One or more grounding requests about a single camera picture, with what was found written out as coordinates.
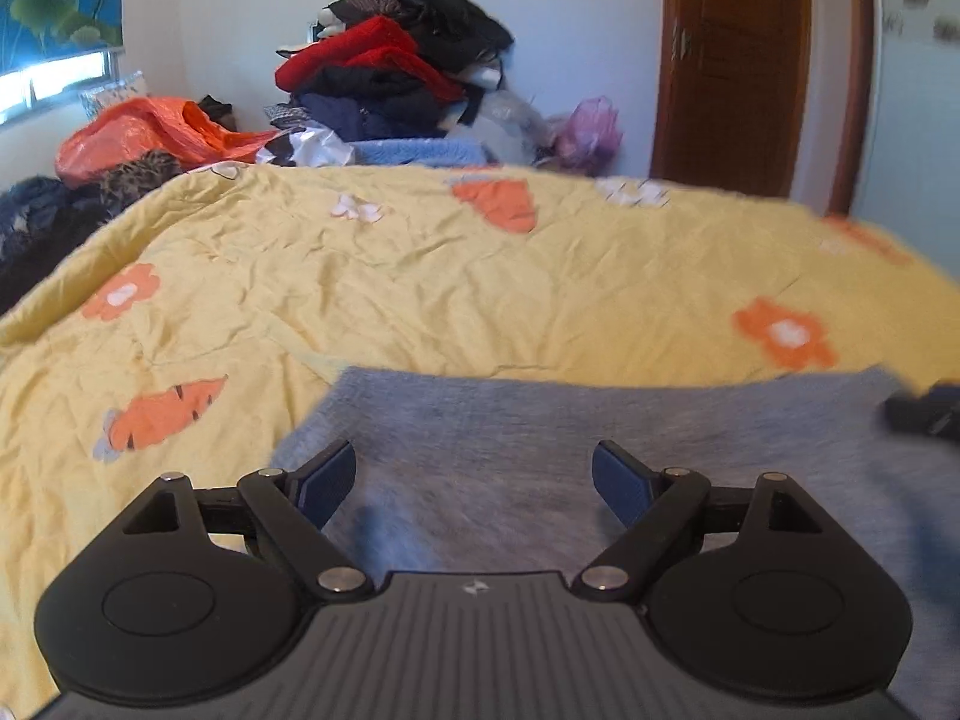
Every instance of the window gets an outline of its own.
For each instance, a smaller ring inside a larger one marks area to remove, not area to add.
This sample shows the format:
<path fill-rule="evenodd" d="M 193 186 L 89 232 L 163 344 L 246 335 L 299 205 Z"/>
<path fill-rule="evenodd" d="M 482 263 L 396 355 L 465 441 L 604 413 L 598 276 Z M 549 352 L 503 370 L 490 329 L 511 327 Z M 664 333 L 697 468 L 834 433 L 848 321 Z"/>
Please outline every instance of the window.
<path fill-rule="evenodd" d="M 113 76 L 114 61 L 109 52 L 57 59 L 0 76 L 0 124 L 72 100 L 77 89 L 109 81 Z"/>

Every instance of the door frame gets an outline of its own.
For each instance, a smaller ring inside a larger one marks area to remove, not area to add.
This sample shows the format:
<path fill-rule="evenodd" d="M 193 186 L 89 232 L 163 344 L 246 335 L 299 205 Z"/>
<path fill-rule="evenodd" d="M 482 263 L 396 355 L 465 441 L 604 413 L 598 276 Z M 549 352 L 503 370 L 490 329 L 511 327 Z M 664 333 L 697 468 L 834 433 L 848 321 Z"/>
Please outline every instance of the door frame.
<path fill-rule="evenodd" d="M 800 66 L 798 67 L 797 95 L 794 98 L 794 114 L 789 122 L 788 165 L 779 186 L 779 196 L 789 197 L 797 164 L 800 134 L 803 132 L 806 90 L 810 73 L 810 30 L 813 11 L 812 0 L 803 1 L 800 15 Z M 853 61 L 848 83 L 848 107 L 844 122 L 844 139 L 840 162 L 835 174 L 829 213 L 847 213 L 853 201 L 853 190 L 859 172 L 870 108 L 870 85 L 872 82 L 872 42 L 874 42 L 874 0 L 867 0 L 869 13 L 863 13 L 863 0 L 853 0 Z M 656 131 L 650 161 L 650 175 L 664 178 L 664 165 L 669 146 L 670 116 L 672 113 L 674 76 L 677 60 L 673 55 L 675 30 L 679 27 L 679 0 L 664 0 L 664 31 L 661 40 L 661 75 L 659 98 L 656 105 Z"/>

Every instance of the bed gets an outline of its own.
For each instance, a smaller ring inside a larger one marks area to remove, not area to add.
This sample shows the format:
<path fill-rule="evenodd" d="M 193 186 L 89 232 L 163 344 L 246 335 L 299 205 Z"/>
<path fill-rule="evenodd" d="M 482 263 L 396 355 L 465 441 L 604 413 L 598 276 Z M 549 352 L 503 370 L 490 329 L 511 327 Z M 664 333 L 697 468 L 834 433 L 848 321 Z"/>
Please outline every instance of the bed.
<path fill-rule="evenodd" d="M 331 215 L 344 195 L 382 218 Z M 0 704 L 29 717 L 54 693 L 32 611 L 59 570 L 163 471 L 265 466 L 348 367 L 605 388 L 883 367 L 921 391 L 960 380 L 960 290 L 794 204 L 224 163 L 94 235 L 3 318 L 0 355 Z"/>

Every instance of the white wall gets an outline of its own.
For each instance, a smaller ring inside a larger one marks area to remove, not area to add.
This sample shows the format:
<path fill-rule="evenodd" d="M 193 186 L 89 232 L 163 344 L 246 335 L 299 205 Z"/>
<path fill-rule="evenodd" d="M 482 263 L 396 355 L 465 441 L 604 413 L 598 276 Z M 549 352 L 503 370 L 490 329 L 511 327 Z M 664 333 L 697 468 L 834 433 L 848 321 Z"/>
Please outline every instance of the white wall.
<path fill-rule="evenodd" d="M 124 0 L 124 43 L 122 73 L 143 70 L 155 94 L 189 94 L 179 0 Z M 54 175 L 59 145 L 87 123 L 77 103 L 0 128 L 0 191 L 32 175 Z"/>
<path fill-rule="evenodd" d="M 901 236 L 960 277 L 960 47 L 935 42 L 960 0 L 904 8 L 882 0 L 872 134 L 853 213 Z"/>
<path fill-rule="evenodd" d="M 822 214 L 829 205 L 846 116 L 853 0 L 813 0 L 810 76 L 791 199 Z"/>
<path fill-rule="evenodd" d="M 241 127 L 262 128 L 284 95 L 277 46 L 302 43 L 334 0 L 182 0 L 184 57 L 195 98 L 233 103 Z M 618 170 L 646 175 L 656 122 L 662 0 L 474 0 L 514 33 L 510 86 L 544 114 L 608 95 L 626 132 Z"/>

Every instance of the brown wooden door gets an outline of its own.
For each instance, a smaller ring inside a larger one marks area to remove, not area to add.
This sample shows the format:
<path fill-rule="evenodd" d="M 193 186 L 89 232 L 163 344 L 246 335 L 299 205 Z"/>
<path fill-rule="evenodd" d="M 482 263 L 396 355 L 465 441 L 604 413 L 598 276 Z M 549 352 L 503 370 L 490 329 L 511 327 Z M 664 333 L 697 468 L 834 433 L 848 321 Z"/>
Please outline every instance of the brown wooden door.
<path fill-rule="evenodd" d="M 803 122 L 810 0 L 664 4 L 653 175 L 786 196 Z"/>

